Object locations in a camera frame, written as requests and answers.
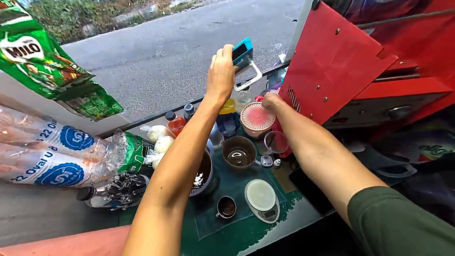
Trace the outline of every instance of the asphalt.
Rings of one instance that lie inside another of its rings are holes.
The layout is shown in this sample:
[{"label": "asphalt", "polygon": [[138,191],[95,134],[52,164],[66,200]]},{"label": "asphalt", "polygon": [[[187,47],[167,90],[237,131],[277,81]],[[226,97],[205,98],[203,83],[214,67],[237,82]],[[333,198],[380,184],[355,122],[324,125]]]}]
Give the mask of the asphalt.
[{"label": "asphalt", "polygon": [[202,96],[211,57],[226,43],[250,37],[259,69],[271,67],[288,48],[302,4],[221,1],[63,48],[135,121]]}]

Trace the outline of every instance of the pink container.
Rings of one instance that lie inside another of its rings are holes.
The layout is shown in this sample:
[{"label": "pink container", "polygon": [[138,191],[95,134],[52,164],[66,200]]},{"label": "pink container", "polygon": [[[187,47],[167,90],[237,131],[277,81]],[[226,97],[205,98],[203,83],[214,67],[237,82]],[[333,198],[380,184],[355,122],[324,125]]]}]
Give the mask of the pink container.
[{"label": "pink container", "polygon": [[248,104],[240,113],[240,122],[245,132],[252,138],[258,138],[270,130],[276,119],[276,115],[265,109],[261,102]]}]

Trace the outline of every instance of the smartphone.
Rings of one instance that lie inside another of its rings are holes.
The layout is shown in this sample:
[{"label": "smartphone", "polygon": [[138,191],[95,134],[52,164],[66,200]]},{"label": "smartphone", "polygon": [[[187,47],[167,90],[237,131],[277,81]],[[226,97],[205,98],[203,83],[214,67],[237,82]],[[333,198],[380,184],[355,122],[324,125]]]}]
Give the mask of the smartphone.
[{"label": "smartphone", "polygon": [[243,39],[240,43],[234,46],[232,50],[232,61],[234,66],[241,64],[242,60],[247,56],[250,59],[253,59],[253,44],[249,37]]},{"label": "smartphone", "polygon": [[326,215],[334,209],[322,190],[308,178],[301,168],[291,173],[288,179],[321,215]]}]

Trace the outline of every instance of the pink lid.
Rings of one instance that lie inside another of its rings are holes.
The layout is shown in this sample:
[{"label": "pink lid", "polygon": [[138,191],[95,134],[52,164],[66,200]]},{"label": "pink lid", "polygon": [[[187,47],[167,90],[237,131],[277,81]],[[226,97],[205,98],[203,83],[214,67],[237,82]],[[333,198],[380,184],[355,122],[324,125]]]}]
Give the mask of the pink lid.
[{"label": "pink lid", "polygon": [[240,121],[243,126],[255,132],[270,129],[276,118],[275,114],[265,109],[261,102],[248,104],[240,113]]}]

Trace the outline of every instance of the hand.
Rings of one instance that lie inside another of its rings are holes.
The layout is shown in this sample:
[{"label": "hand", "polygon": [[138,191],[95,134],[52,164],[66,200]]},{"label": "hand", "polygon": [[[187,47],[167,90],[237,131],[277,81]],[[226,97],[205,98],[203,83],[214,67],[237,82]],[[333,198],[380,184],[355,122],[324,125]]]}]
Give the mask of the hand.
[{"label": "hand", "polygon": [[232,62],[233,45],[225,45],[212,57],[207,75],[206,97],[219,100],[224,104],[234,89],[235,67]]},{"label": "hand", "polygon": [[268,92],[265,94],[264,99],[262,100],[262,106],[266,109],[274,110],[277,104],[284,102],[284,100],[273,92]]}]

